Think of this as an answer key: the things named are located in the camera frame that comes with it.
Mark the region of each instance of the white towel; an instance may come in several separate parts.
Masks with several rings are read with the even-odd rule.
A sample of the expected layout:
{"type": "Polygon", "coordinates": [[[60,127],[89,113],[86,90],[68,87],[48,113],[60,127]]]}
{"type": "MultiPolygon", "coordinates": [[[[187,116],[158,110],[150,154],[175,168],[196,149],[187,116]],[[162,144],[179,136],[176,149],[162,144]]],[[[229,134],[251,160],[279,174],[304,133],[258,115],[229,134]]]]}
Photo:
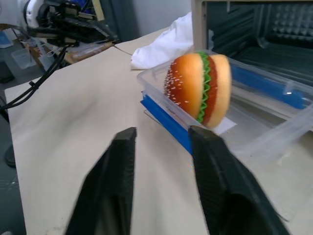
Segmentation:
{"type": "Polygon", "coordinates": [[[138,48],[131,68],[146,70],[184,55],[193,47],[191,12],[175,20],[170,28],[148,46],[138,48]]]}

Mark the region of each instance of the machine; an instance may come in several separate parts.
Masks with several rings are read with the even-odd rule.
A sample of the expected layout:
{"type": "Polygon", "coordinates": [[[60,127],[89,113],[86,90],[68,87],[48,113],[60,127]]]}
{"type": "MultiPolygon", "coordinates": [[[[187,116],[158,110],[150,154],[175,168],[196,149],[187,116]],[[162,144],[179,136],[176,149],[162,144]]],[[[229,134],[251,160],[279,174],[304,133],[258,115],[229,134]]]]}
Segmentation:
{"type": "Polygon", "coordinates": [[[17,0],[2,2],[2,9],[17,12],[4,15],[7,23],[23,34],[37,37],[58,47],[77,47],[79,43],[116,42],[117,35],[95,16],[81,12],[77,3],[69,0],[17,0]]]}

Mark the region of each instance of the blue object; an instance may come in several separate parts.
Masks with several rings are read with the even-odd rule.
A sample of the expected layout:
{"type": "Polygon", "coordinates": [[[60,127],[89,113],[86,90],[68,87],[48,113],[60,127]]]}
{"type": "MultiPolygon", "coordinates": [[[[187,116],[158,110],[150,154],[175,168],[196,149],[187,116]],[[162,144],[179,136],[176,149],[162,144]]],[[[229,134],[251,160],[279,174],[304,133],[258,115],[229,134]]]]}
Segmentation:
{"type": "Polygon", "coordinates": [[[4,31],[0,31],[0,45],[6,46],[12,44],[12,42],[8,39],[4,31]]]}
{"type": "Polygon", "coordinates": [[[179,125],[167,112],[158,106],[148,95],[143,95],[141,101],[143,106],[165,127],[165,129],[174,136],[174,138],[190,153],[191,143],[186,131],[179,125]]]}
{"type": "Polygon", "coordinates": [[[304,109],[303,93],[297,90],[285,93],[285,85],[271,81],[266,77],[237,66],[231,66],[233,80],[256,89],[276,100],[288,104],[296,109],[304,109]]]}
{"type": "MultiPolygon", "coordinates": [[[[83,7],[85,6],[85,4],[86,4],[87,1],[88,1],[88,0],[71,0],[71,2],[74,2],[74,3],[77,3],[78,5],[80,5],[81,8],[83,8],[83,7]]],[[[85,13],[88,13],[88,14],[91,13],[91,11],[90,11],[89,9],[86,9],[84,12],[85,12],[85,13]]]]}

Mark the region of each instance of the table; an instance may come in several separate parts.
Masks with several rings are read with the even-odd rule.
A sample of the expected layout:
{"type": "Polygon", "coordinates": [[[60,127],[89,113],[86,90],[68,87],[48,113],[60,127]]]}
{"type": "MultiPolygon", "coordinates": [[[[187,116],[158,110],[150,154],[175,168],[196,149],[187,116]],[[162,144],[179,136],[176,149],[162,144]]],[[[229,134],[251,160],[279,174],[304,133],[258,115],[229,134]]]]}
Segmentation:
{"type": "MultiPolygon", "coordinates": [[[[85,175],[114,135],[131,126],[137,127],[132,234],[208,234],[192,159],[144,114],[139,72],[130,71],[131,56],[121,51],[125,45],[129,54],[138,46],[117,45],[58,70],[28,102],[9,110],[28,234],[63,234],[85,175]]],[[[7,100],[27,87],[6,90],[7,100]]],[[[312,140],[308,133],[291,146],[299,160],[286,157],[283,164],[299,162],[297,170],[307,173],[305,166],[313,165],[312,140]]],[[[270,177],[256,175],[266,190],[273,187],[270,177]]],[[[290,231],[307,235],[312,212],[309,197],[287,224],[290,231]]]]}

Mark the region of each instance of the toy hamburger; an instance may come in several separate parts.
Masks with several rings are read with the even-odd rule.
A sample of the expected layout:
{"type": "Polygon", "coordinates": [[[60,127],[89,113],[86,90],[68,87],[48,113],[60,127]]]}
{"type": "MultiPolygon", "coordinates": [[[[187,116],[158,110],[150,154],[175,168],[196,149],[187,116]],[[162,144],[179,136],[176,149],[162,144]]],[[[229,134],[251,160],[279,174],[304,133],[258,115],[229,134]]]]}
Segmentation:
{"type": "Polygon", "coordinates": [[[231,72],[224,55],[183,55],[169,67],[164,94],[199,123],[214,128],[225,116],[231,93],[231,72]]]}

